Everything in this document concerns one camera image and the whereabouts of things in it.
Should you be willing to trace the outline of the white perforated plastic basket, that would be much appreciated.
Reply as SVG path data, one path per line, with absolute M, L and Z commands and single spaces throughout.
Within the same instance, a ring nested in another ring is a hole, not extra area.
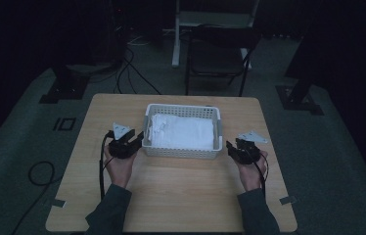
M 213 149 L 194 150 L 194 149 L 169 149 L 153 147 L 149 141 L 149 127 L 152 125 L 151 117 L 156 114 L 173 115 L 182 118 L 208 118 L 213 123 Z M 214 159 L 222 150 L 222 124 L 220 111 L 212 106 L 191 106 L 191 105 L 170 105 L 170 104 L 149 104 L 144 119 L 144 139 L 143 149 L 148 156 L 153 157 L 177 157 L 193 159 Z

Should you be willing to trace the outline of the person's left hand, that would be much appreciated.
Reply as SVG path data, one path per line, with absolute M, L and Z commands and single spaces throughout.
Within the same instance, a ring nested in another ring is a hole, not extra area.
M 115 158 L 110 154 L 109 146 L 104 148 L 104 154 L 106 157 L 104 167 L 109 173 L 112 184 L 125 188 L 131 178 L 133 164 L 137 154 L 127 159 Z

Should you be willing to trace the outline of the black folding chair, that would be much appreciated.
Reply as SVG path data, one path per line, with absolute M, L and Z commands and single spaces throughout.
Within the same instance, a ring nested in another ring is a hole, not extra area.
M 253 50 L 261 33 L 250 26 L 200 24 L 190 30 L 185 68 L 185 94 L 191 76 L 226 77 L 228 84 L 242 78 L 238 96 L 243 95 Z

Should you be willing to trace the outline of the white cloth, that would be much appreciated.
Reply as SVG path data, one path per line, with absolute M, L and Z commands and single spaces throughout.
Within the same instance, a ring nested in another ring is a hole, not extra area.
M 149 141 L 153 147 L 169 149 L 213 149 L 213 123 L 200 117 L 156 114 L 151 117 Z

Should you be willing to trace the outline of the dark equipment rack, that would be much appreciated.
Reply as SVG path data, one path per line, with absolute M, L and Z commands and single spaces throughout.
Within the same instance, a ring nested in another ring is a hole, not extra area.
M 91 24 L 91 52 L 96 63 L 123 61 L 127 32 L 121 0 L 93 0 L 95 13 Z

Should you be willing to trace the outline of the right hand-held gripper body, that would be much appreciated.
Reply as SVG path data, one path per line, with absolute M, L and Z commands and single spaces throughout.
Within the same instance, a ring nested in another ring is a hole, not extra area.
M 245 147 L 237 147 L 235 139 L 236 152 L 232 155 L 233 159 L 241 165 L 251 165 L 260 159 L 260 149 L 256 146 L 257 143 L 266 144 L 268 140 L 255 131 L 241 133 L 237 138 L 247 141 Z

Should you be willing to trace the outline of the white desk frame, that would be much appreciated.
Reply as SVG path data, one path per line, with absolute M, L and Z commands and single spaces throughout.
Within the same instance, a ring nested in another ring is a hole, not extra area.
M 185 11 L 180 9 L 180 0 L 175 0 L 174 47 L 171 66 L 180 65 L 180 32 L 181 26 L 197 26 L 200 24 L 222 24 L 228 26 L 253 26 L 260 0 L 252 0 L 249 13 L 213 13 L 203 11 Z

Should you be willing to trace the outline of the person's right hand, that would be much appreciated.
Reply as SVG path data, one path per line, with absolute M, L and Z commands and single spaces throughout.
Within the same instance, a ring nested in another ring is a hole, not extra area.
M 261 178 L 267 170 L 266 159 L 268 154 L 260 152 L 260 159 L 256 164 L 236 164 L 239 170 L 240 179 L 246 192 L 258 189 L 262 186 Z

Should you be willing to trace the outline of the black stand base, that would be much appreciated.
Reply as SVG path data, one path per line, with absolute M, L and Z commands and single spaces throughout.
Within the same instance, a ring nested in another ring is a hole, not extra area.
M 312 82 L 299 79 L 294 86 L 277 85 L 276 91 L 285 110 L 307 111 L 314 116 L 323 116 L 324 112 L 312 99 L 309 88 Z
M 89 75 L 70 70 L 67 66 L 51 67 L 55 81 L 47 94 L 44 94 L 40 104 L 57 104 L 60 100 L 81 100 L 86 90 Z

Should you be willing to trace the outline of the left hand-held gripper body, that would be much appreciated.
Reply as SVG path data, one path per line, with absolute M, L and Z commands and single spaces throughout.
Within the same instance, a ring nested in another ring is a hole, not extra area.
M 109 143 L 110 154 L 119 159 L 127 159 L 134 155 L 139 149 L 135 149 L 131 146 L 131 142 L 134 140 L 131 138 L 128 142 L 124 141 L 124 135 L 131 130 L 129 126 L 121 125 L 119 123 L 113 123 L 113 140 Z

